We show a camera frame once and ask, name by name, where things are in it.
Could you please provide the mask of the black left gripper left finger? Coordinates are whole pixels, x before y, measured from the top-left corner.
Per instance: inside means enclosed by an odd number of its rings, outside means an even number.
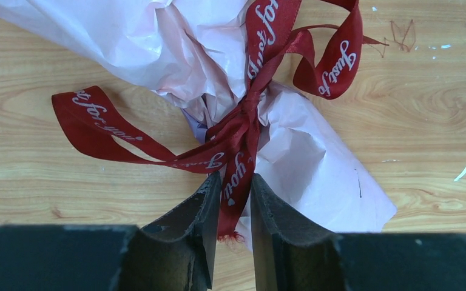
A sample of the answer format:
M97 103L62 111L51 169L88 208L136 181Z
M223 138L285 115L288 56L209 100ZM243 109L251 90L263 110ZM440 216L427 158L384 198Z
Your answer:
M119 290L212 287L221 176L210 174L190 197L127 237Z

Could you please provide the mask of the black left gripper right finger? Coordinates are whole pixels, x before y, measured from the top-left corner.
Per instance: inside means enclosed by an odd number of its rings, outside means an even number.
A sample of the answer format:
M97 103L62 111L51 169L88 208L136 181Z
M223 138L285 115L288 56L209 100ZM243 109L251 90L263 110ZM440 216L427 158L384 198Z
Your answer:
M257 290L345 290L338 234L279 198L259 174L250 199Z

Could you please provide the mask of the dark red printed ribbon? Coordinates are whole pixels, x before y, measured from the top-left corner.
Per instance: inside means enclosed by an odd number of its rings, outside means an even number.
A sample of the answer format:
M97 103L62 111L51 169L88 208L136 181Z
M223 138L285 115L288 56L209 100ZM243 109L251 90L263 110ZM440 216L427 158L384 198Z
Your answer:
M238 238L236 225L247 203L260 137L258 104L288 53L300 55L294 85L312 95L335 99L351 85L364 44L357 1L336 1L349 14L334 27L319 62L309 27L295 28L300 1L254 1L246 12L246 95L217 125L206 141L180 155L127 122L97 86L52 96L52 106L69 142L93 158L133 164L153 164L210 174L225 170L217 236Z

